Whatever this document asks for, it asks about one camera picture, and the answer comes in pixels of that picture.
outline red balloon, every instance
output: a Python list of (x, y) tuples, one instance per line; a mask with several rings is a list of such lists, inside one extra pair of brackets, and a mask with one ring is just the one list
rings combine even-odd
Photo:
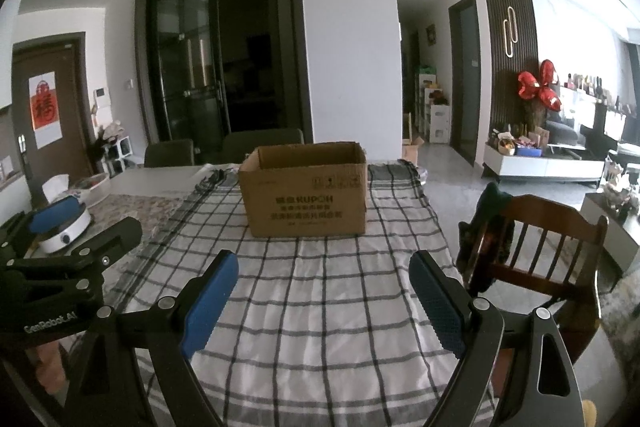
[(523, 100), (532, 100), (536, 97), (540, 84), (529, 71), (523, 71), (518, 75), (518, 82), (520, 83), (520, 90), (518, 94)]
[(552, 111), (560, 111), (562, 103), (560, 102), (560, 98), (558, 98), (558, 95), (556, 95), (556, 92), (553, 89), (545, 86), (540, 89), (538, 95), (540, 97), (540, 100), (542, 100), (542, 103), (545, 104), (546, 107), (548, 107)]
[(552, 111), (560, 111), (562, 102), (556, 92), (549, 87), (553, 83), (556, 68), (551, 60), (543, 60), (540, 64), (540, 82), (529, 71), (523, 71), (518, 75), (520, 89), (518, 94), (523, 100), (533, 100), (536, 96)]
[(553, 83), (555, 70), (556, 68), (551, 60), (542, 61), (542, 64), (540, 64), (540, 84), (542, 86), (548, 86)]

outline doorway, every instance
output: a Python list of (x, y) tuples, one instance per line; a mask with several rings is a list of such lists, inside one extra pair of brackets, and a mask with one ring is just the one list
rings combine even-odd
[(197, 163), (219, 163), (230, 132), (293, 127), (312, 141), (302, 0), (144, 3), (150, 140), (190, 138)]
[[(417, 90), (417, 87), (415, 87), (417, 82), (415, 80), (415, 75), (417, 74), (416, 72), (418, 71), (418, 67), (420, 66), (420, 35), (417, 31), (413, 32), (409, 38), (409, 58), (407, 62), (408, 71), (406, 72), (406, 79), (408, 83), (408, 89), (406, 90), (407, 105), (405, 106), (405, 112), (412, 110), (411, 108), (414, 108), (415, 103), (417, 102), (415, 100)], [(418, 115), (415, 114), (414, 121), (416, 122), (416, 124), (417, 120), (415, 119), (417, 117)]]
[(56, 36), (14, 46), (12, 116), (20, 163), (34, 206), (46, 203), (42, 184), (68, 174), (69, 184), (95, 174), (81, 38)]
[(471, 165), (476, 158), (480, 118), (480, 31), (476, 0), (449, 8), (453, 97), (451, 145)]

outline tv stand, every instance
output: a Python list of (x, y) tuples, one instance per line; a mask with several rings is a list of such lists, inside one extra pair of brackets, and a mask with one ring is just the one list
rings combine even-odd
[(484, 174), (501, 180), (600, 182), (604, 161), (551, 155), (540, 158), (505, 156), (489, 144), (484, 146)]

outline dark chair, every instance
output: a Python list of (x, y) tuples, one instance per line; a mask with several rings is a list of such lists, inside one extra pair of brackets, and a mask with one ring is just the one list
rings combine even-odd
[(145, 151), (145, 168), (195, 165), (190, 139), (152, 143)]
[(304, 142), (302, 131), (295, 128), (232, 132), (222, 140), (222, 158), (224, 163), (242, 163), (248, 154), (261, 145)]
[[(491, 237), (485, 237), (486, 225), (474, 246), (466, 266), (463, 278), (469, 294), (478, 294), (478, 282), (487, 277), (504, 281), (532, 291), (549, 295), (548, 304), (564, 301), (554, 318), (558, 324), (562, 339), (572, 363), (580, 357), (600, 325), (600, 304), (598, 302), (598, 261), (603, 250), (604, 238), (607, 234), (609, 220), (602, 216), (597, 225), (588, 223), (580, 212), (565, 204), (545, 200), (531, 194), (514, 197), (500, 212), (504, 216), (504, 225), (499, 234), (501, 244), (508, 224), (511, 221), (523, 223), (516, 248), (510, 254), (510, 260), (500, 263), (495, 258), (497, 248), (488, 248)], [(516, 262), (528, 227), (542, 229), (533, 259), (528, 269), (516, 268)], [(546, 241), (547, 232), (560, 234), (556, 254), (541, 275), (534, 273)], [(562, 248), (567, 237), (577, 239), (575, 253), (572, 256), (564, 279), (552, 280)], [(584, 261), (577, 273), (575, 282), (571, 282), (576, 262), (582, 253)]]

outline brown door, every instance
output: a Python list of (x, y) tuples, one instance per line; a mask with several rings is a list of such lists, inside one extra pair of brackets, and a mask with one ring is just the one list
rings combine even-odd
[(94, 173), (86, 153), (78, 100), (78, 45), (77, 41), (59, 42), (14, 52), (14, 131), (34, 204), (46, 201), (42, 184), (50, 177), (69, 174), (73, 184)]

